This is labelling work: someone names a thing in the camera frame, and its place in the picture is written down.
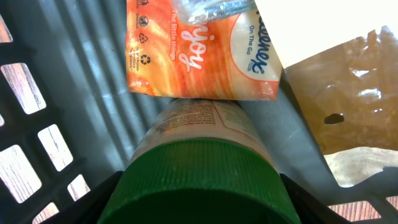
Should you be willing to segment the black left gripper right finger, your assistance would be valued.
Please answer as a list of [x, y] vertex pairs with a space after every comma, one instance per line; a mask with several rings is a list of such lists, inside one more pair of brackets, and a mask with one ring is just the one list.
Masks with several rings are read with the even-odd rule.
[[351, 224], [285, 174], [280, 177], [302, 224]]

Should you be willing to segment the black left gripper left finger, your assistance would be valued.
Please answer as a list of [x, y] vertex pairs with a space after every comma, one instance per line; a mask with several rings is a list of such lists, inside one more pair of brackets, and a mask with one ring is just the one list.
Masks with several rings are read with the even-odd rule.
[[123, 171], [117, 171], [95, 189], [78, 199], [66, 210], [50, 217], [43, 224], [92, 224], [97, 223]]

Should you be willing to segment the green-lid jar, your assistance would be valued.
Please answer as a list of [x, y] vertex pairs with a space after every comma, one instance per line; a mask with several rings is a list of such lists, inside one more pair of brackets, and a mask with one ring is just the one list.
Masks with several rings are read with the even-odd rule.
[[100, 223], [299, 223], [235, 101], [177, 99], [137, 147]]

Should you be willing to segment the brown clear snack pouch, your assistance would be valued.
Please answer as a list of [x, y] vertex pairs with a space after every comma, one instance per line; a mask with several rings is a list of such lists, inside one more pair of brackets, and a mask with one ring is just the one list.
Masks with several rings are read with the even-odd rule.
[[339, 186], [397, 166], [397, 0], [258, 1]]

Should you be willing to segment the orange Kleenex tissue pack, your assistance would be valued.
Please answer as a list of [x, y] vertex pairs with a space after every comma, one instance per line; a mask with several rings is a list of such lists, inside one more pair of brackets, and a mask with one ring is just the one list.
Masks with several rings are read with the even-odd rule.
[[170, 1], [127, 0], [130, 91], [151, 96], [274, 100], [282, 65], [257, 9], [190, 26]]

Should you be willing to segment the teal wet wipes pack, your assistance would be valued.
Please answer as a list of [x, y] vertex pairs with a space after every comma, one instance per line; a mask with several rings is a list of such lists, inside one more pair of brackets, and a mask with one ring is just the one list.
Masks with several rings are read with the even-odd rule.
[[255, 0], [170, 0], [179, 19], [188, 25], [206, 24], [256, 9]]

